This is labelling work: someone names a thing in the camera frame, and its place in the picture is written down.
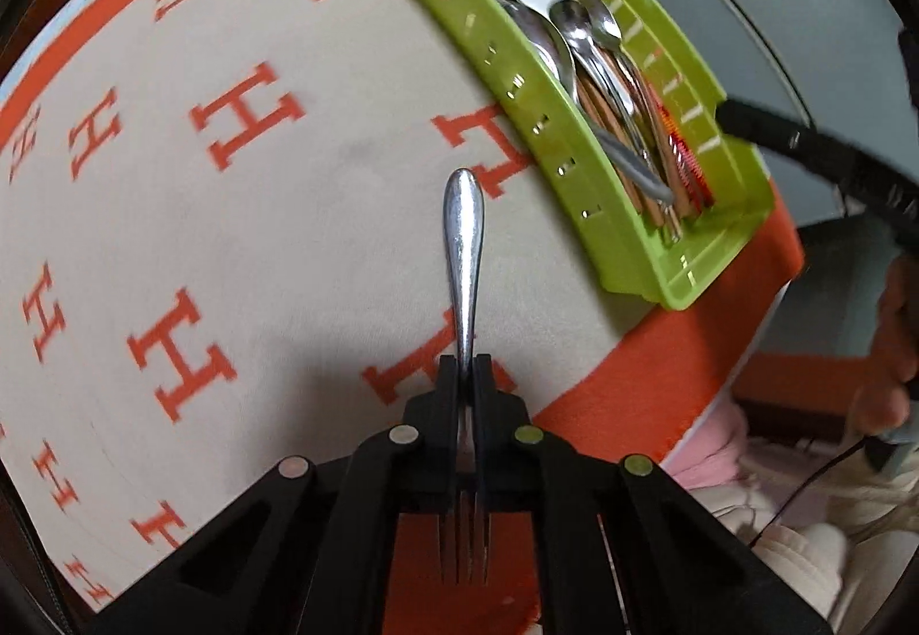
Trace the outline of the person right hand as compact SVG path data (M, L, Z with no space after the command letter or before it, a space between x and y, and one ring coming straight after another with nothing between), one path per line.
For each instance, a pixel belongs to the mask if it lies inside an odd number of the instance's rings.
M906 313L916 312L917 263L901 255L886 271L885 288L877 301L868 377L852 398L847 429L854 436L881 435L902 428L910 419L911 398L906 385L917 376L917 338Z

